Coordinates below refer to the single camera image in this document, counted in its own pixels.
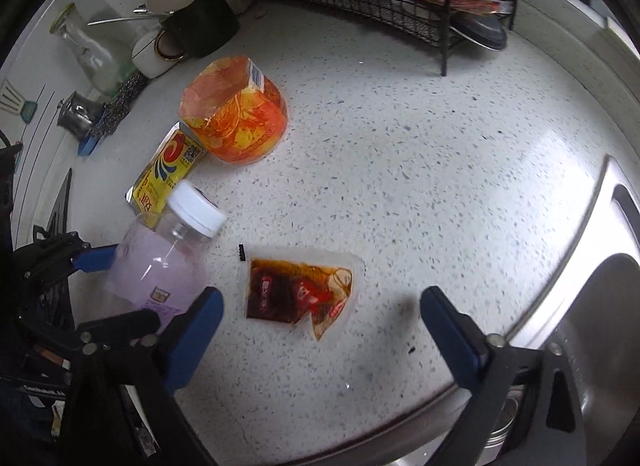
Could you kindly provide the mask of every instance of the sauce packet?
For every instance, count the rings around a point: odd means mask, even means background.
[[[344,330],[364,283],[364,262],[351,253],[243,244],[240,258],[246,317],[294,324],[310,315],[317,341]]]
[[[136,214],[160,213],[169,193],[204,155],[204,148],[178,121],[169,130],[125,198]]]

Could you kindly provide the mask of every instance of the sink drain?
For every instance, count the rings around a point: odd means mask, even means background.
[[[521,398],[521,388],[513,388],[509,391],[507,398],[504,400],[504,405],[502,405],[500,416],[498,416],[498,420],[495,422],[494,430],[490,433],[489,439],[487,439],[485,448],[499,446],[505,441],[511,431],[511,425],[516,419]]]

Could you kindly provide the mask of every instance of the food wrapper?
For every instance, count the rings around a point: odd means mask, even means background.
[[[202,146],[184,131],[180,122],[175,123],[127,191],[127,202],[136,214],[160,213],[171,190],[203,155]]]
[[[219,159],[249,164],[284,135],[287,106],[249,58],[235,56],[213,62],[185,89],[180,118]]]
[[[445,0],[422,0],[436,5],[444,5]],[[511,14],[513,1],[505,0],[451,0],[451,7],[455,10],[471,12],[473,14]]]
[[[246,317],[294,324],[310,314],[316,340],[344,330],[364,263],[351,253],[305,247],[240,246],[246,266]]]

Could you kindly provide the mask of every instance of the white bottle cap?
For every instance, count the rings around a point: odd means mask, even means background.
[[[185,223],[206,237],[213,237],[226,221],[226,215],[189,181],[179,181],[166,200]]]

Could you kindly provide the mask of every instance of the orange packaging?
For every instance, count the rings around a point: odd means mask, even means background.
[[[235,56],[213,62],[185,88],[180,118],[219,159],[249,164],[284,135],[287,105],[249,58]]]

